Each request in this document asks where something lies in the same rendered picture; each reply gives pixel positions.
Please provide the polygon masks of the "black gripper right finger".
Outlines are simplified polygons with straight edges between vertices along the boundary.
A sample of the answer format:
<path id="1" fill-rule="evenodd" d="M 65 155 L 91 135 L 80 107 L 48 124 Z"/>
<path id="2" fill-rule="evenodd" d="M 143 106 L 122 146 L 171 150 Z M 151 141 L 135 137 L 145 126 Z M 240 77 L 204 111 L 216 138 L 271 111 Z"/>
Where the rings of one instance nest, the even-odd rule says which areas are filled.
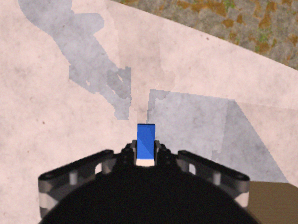
<path id="1" fill-rule="evenodd" d="M 186 150 L 179 150 L 178 154 L 171 153 L 159 140 L 154 141 L 154 163 L 159 167 L 183 170 L 208 180 L 222 188 L 247 211 L 250 177 L 246 174 Z M 189 172 L 190 164 L 195 167 L 195 174 Z"/>

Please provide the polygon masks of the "blue eraser with white tip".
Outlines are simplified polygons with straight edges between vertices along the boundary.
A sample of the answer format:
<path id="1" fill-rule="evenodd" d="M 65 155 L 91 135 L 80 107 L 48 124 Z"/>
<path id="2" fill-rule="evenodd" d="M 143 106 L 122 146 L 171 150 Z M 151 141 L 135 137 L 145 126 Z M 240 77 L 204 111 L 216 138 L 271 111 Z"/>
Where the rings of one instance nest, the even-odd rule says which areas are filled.
<path id="1" fill-rule="evenodd" d="M 137 124 L 136 165 L 154 165 L 155 124 Z"/>

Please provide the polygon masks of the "brown wooden chest of drawers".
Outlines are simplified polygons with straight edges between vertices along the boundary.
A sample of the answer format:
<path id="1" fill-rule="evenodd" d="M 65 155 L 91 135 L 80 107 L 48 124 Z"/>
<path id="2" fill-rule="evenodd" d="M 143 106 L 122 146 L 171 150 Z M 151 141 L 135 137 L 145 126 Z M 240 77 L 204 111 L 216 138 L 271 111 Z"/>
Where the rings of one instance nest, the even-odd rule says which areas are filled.
<path id="1" fill-rule="evenodd" d="M 298 187 L 250 181 L 247 212 L 258 224 L 298 224 Z"/>

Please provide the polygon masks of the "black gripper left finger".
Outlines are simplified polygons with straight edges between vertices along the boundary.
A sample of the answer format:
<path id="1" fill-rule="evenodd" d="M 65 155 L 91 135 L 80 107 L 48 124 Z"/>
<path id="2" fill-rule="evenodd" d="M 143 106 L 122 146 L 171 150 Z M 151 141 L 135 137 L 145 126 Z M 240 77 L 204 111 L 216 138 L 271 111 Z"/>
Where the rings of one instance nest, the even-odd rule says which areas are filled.
<path id="1" fill-rule="evenodd" d="M 137 140 L 132 140 L 119 154 L 105 149 L 41 174 L 38 177 L 40 218 L 43 219 L 59 201 L 81 185 L 110 172 L 134 168 L 136 162 Z M 95 174 L 100 163 L 101 171 Z"/>

